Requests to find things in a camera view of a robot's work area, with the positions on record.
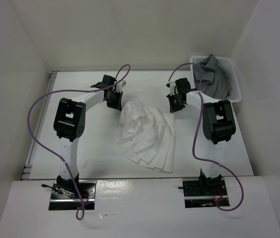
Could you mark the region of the white pleated skirt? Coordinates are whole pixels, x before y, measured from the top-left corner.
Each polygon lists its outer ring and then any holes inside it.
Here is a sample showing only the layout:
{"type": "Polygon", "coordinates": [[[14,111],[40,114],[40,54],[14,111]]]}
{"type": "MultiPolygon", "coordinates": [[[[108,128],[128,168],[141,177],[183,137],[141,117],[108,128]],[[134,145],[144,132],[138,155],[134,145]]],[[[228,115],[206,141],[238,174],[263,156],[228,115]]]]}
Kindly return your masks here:
{"type": "Polygon", "coordinates": [[[163,173],[173,172],[175,117],[140,101],[128,102],[121,111],[123,126],[117,146],[134,163],[163,173]]]}

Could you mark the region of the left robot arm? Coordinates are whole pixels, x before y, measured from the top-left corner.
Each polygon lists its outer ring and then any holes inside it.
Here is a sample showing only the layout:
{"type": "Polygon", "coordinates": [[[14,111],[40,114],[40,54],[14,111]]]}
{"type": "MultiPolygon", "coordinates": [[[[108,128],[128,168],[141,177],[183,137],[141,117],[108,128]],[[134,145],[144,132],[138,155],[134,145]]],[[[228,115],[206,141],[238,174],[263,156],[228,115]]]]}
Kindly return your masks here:
{"type": "Polygon", "coordinates": [[[85,130],[87,111],[103,101],[109,108],[122,110],[122,89],[125,85],[124,80],[118,82],[114,77],[104,75],[102,81],[92,85],[88,92],[59,101],[54,130],[59,138],[63,165],[56,178],[56,184],[68,198],[76,197],[80,191],[77,149],[79,138],[85,130]]]}

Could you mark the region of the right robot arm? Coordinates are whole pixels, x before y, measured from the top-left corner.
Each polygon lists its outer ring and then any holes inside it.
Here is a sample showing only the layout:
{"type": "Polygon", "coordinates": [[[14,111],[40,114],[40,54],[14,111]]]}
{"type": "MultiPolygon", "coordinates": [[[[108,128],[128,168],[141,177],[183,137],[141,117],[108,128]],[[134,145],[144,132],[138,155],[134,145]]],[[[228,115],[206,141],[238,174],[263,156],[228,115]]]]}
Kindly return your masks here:
{"type": "Polygon", "coordinates": [[[227,143],[236,132],[231,102],[227,99],[211,98],[196,88],[191,88],[187,78],[180,78],[167,83],[170,112],[178,112],[186,105],[200,110],[197,127],[193,139],[192,154],[199,161],[208,163],[206,169],[200,170],[198,189],[204,195],[209,195],[221,184],[222,175],[218,167],[222,165],[224,150],[227,143]],[[208,155],[200,158],[196,155],[196,143],[199,129],[209,141],[208,155]]]}

